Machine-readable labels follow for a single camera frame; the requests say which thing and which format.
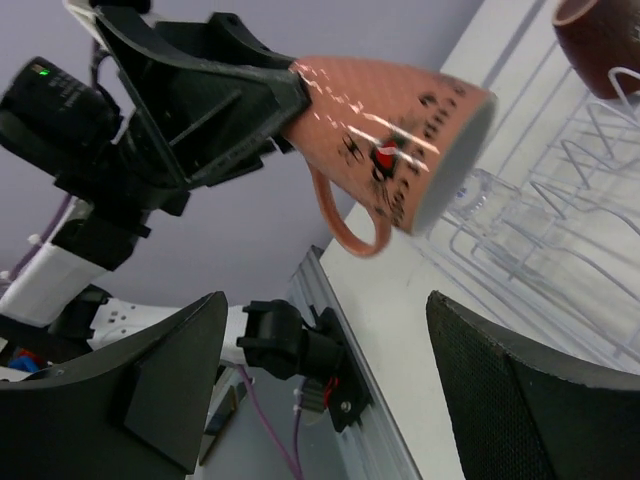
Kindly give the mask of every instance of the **white wire rack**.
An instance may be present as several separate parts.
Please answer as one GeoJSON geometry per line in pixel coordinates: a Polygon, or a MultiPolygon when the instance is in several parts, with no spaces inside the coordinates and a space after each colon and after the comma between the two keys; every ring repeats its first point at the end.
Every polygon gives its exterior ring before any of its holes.
{"type": "MultiPolygon", "coordinates": [[[[496,177],[504,179],[514,162],[523,161],[524,139],[572,75],[567,68],[539,99],[496,177]]],[[[426,241],[414,244],[496,322],[586,360],[640,373],[640,122],[633,98],[620,88],[623,75],[640,79],[613,69],[615,101],[598,100],[585,89],[542,153],[529,160],[515,186],[533,201],[520,205],[519,221],[501,220],[498,239],[445,215],[426,241]],[[526,214],[532,211],[535,222],[526,214]]]]}

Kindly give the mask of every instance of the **dish rack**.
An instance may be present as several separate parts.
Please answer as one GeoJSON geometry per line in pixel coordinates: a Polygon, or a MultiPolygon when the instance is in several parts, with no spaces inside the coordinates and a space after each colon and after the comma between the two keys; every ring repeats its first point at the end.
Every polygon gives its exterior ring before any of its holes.
{"type": "Polygon", "coordinates": [[[640,373],[640,112],[635,98],[622,93],[623,75],[640,79],[625,68],[611,70],[614,101],[581,87],[542,153],[522,165],[523,140],[575,72],[567,67],[539,99],[516,146],[493,163],[496,181],[521,193],[516,215],[494,219],[498,235],[446,213],[427,238],[412,243],[487,318],[557,350],[640,373]]]}

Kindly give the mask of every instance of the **gray floor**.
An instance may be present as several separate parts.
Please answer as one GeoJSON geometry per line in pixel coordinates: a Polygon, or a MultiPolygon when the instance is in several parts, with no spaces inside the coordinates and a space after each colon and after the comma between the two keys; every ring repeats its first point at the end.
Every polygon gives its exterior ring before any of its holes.
{"type": "MultiPolygon", "coordinates": [[[[293,390],[299,379],[288,382],[253,370],[255,389],[264,413],[281,441],[291,447],[293,432],[293,390]]],[[[342,457],[331,427],[324,415],[312,426],[300,430],[300,457],[305,480],[343,480],[347,478],[342,457]]],[[[240,404],[223,438],[214,447],[207,463],[192,480],[287,480],[293,476],[262,428],[248,399],[240,404]]]]}

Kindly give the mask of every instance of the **brown mug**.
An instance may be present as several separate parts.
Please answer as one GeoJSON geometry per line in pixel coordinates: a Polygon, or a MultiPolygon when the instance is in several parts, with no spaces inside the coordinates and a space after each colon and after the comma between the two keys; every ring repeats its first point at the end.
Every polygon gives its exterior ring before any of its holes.
{"type": "MultiPolygon", "coordinates": [[[[640,71],[640,0],[561,0],[552,23],[569,63],[596,97],[618,97],[612,68],[640,71]]],[[[637,78],[617,79],[624,95],[640,90],[637,78]]]]}
{"type": "Polygon", "coordinates": [[[291,70],[307,84],[312,104],[283,134],[305,157],[336,240],[368,257],[389,243],[392,227],[425,232],[474,166],[495,96],[441,73],[377,60],[308,57],[291,70]],[[346,226],[330,182],[367,209],[373,243],[346,226]]]}

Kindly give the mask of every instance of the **dark red mug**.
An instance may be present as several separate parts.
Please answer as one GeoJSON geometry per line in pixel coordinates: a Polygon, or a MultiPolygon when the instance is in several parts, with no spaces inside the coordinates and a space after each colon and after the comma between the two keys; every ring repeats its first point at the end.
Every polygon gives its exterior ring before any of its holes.
{"type": "MultiPolygon", "coordinates": [[[[596,97],[618,97],[612,68],[640,72],[640,0],[560,0],[552,23],[569,62],[596,97]]],[[[617,78],[625,95],[640,90],[640,80],[617,78]]]]}

